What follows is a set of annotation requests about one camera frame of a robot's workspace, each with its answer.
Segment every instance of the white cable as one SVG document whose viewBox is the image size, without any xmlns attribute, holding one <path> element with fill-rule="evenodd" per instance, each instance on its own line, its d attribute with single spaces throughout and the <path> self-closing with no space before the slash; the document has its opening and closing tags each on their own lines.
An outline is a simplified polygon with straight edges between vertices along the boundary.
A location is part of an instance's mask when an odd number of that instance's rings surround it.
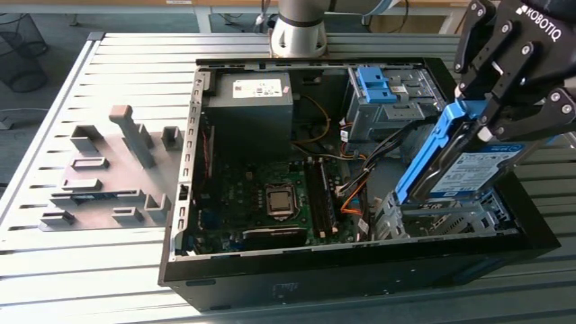
<svg viewBox="0 0 576 324">
<path fill-rule="evenodd" d="M 20 110 L 40 110 L 40 111 L 48 111 L 51 109 L 44 109 L 44 108 L 11 108 L 11 109 L 0 109 L 0 113 L 3 111 L 20 111 Z"/>
</svg>

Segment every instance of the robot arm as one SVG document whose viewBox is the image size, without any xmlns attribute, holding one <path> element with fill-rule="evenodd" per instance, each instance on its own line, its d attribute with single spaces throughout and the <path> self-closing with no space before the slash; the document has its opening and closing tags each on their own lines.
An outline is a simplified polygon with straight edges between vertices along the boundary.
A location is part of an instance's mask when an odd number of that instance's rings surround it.
<svg viewBox="0 0 576 324">
<path fill-rule="evenodd" d="M 279 57 L 318 57 L 327 51 L 324 13 L 376 15 L 394 0 L 280 0 L 279 22 L 271 37 Z"/>
<path fill-rule="evenodd" d="M 576 130 L 576 90 L 564 88 L 576 76 L 575 6 L 471 2 L 458 99 L 399 182 L 400 203 L 479 198 L 552 136 Z"/>
</svg>

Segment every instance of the metal table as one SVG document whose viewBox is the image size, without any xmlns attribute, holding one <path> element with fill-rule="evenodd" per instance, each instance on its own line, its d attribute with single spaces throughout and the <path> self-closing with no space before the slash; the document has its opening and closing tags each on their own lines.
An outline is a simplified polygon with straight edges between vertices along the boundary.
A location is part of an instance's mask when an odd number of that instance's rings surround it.
<svg viewBox="0 0 576 324">
<path fill-rule="evenodd" d="M 195 60 L 267 57 L 268 50 L 267 38 L 254 34 L 91 36 L 0 201 L 2 323 L 575 322 L 576 152 L 566 137 L 518 171 L 563 247 L 464 287 L 199 314 L 156 284 L 163 228 L 43 233 L 36 225 L 72 155 L 74 125 L 120 102 L 135 106 L 148 129 L 184 123 Z M 456 42 L 414 34 L 330 36 L 335 57 L 430 56 L 447 66 Z"/>
</svg>

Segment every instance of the label sticker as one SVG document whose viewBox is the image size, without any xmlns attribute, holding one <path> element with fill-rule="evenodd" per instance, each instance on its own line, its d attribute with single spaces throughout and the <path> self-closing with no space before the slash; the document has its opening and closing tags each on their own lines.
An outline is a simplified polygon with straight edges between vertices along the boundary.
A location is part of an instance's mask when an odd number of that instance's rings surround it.
<svg viewBox="0 0 576 324">
<path fill-rule="evenodd" d="M 392 92 L 407 92 L 408 93 L 404 86 L 391 86 L 390 88 L 391 88 Z"/>
<path fill-rule="evenodd" d="M 366 234 L 368 234 L 370 226 L 368 226 L 368 223 L 366 222 L 366 220 L 363 220 L 363 219 L 359 220 L 359 227 L 360 227 L 360 230 L 362 230 Z"/>
<path fill-rule="evenodd" d="M 346 130 L 340 131 L 340 140 L 348 143 L 348 132 Z"/>
<path fill-rule="evenodd" d="M 280 79 L 236 80 L 232 84 L 234 98 L 282 97 Z"/>
<path fill-rule="evenodd" d="M 167 5 L 192 5 L 192 0 L 166 0 Z"/>
<path fill-rule="evenodd" d="M 475 192 L 498 173 L 498 165 L 515 157 L 523 144 L 486 146 L 478 153 L 462 153 L 431 190 L 434 198 L 455 197 Z"/>
</svg>

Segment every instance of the black cable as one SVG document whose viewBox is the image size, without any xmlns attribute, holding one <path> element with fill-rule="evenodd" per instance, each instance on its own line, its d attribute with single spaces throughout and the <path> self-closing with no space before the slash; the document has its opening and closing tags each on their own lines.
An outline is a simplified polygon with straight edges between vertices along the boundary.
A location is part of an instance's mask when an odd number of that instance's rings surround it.
<svg viewBox="0 0 576 324">
<path fill-rule="evenodd" d="M 232 22 L 222 13 L 218 14 L 228 23 L 231 27 L 235 27 L 240 32 L 246 32 L 246 28 L 236 22 Z"/>
<path fill-rule="evenodd" d="M 408 0 L 404 0 L 404 3 L 406 3 L 406 6 L 404 6 L 406 11 L 404 11 L 403 22 L 399 25 L 399 27 L 396 27 L 396 29 L 394 29 L 388 32 L 388 34 L 394 33 L 394 32 L 402 32 L 404 25 L 406 25 L 406 22 L 408 21 L 408 16 L 410 16 L 410 12 L 411 12 L 411 3 L 408 2 Z"/>
</svg>

